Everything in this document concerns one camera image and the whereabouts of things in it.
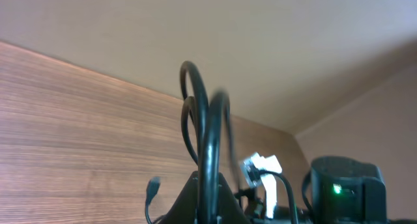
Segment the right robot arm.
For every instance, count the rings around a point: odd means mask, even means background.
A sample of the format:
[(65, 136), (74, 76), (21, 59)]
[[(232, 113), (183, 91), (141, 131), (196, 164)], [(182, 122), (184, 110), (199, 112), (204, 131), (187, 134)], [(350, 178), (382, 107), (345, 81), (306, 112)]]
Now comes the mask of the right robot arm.
[(302, 198), (312, 223), (416, 223), (415, 219), (388, 219), (381, 170), (348, 157), (312, 160), (302, 183)]

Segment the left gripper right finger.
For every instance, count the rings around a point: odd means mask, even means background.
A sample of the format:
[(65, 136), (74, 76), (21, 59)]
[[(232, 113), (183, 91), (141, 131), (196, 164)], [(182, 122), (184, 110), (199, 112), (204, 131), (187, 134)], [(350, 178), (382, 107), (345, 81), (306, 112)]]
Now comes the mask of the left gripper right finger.
[(250, 224), (223, 174), (219, 173), (218, 217), (221, 224)]

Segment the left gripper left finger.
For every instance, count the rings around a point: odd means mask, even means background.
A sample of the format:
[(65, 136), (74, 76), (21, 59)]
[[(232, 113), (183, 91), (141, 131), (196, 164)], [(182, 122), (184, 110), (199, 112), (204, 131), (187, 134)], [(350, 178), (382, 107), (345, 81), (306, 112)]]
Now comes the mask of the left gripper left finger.
[(159, 224), (193, 224), (197, 219), (198, 172), (194, 171)]

